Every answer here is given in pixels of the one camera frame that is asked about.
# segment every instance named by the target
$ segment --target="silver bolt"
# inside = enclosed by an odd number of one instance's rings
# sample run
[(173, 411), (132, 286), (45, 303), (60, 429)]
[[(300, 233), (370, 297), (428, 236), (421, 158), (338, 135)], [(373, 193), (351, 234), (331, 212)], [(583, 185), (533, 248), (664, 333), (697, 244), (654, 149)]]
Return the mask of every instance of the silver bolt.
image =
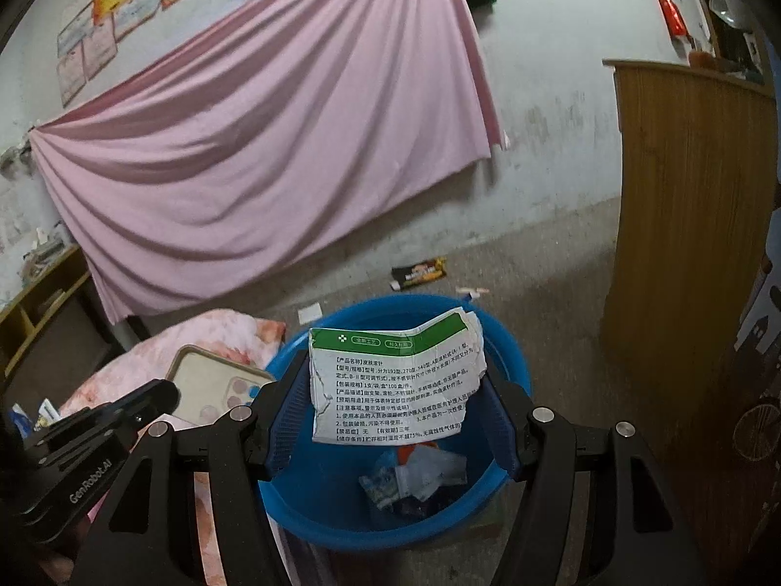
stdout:
[(553, 414), (552, 409), (534, 408), (532, 416), (540, 422), (551, 422), (555, 415)]
[(634, 436), (635, 434), (635, 428), (634, 425), (631, 424), (631, 422), (621, 421), (616, 425), (616, 431), (621, 434), (624, 438), (629, 438), (630, 436)]
[(154, 438), (158, 438), (163, 436), (165, 432), (168, 431), (168, 423), (163, 421), (154, 422), (152, 425), (149, 426), (149, 429), (147, 430), (147, 434), (149, 436), (152, 436)]
[(245, 421), (252, 416), (252, 410), (247, 405), (237, 405), (230, 411), (229, 416), (234, 421)]

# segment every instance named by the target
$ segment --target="wall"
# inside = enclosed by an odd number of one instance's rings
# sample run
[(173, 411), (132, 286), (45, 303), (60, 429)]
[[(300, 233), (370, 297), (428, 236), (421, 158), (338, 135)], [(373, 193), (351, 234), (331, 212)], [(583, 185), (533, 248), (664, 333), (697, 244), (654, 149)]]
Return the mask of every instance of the wall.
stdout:
[[(3, 97), (6, 84), (15, 97), (0, 107), (0, 147), (14, 143), (32, 121), (62, 111), (54, 46), (67, 1), (37, 0), (0, 56)], [(699, 19), (698, 1), (676, 1), (687, 21)], [(117, 58), (77, 103), (137, 72), (231, 6), (229, 0), (184, 0), (152, 19), (120, 44)], [(499, 0), (493, 13), (481, 11), (475, 21), (509, 150), (402, 206), (378, 223), (381, 240), (363, 244), (366, 235), (359, 233), (337, 244), (331, 254), (343, 259), (323, 262), (310, 283), (291, 287), (288, 301), (618, 195), (616, 96), (612, 71), (601, 60), (685, 61), (656, 0)], [(689, 27), (705, 40), (697, 23)], [(40, 210), (30, 209), (31, 223), (38, 224)], [(15, 260), (6, 253), (3, 263)]]

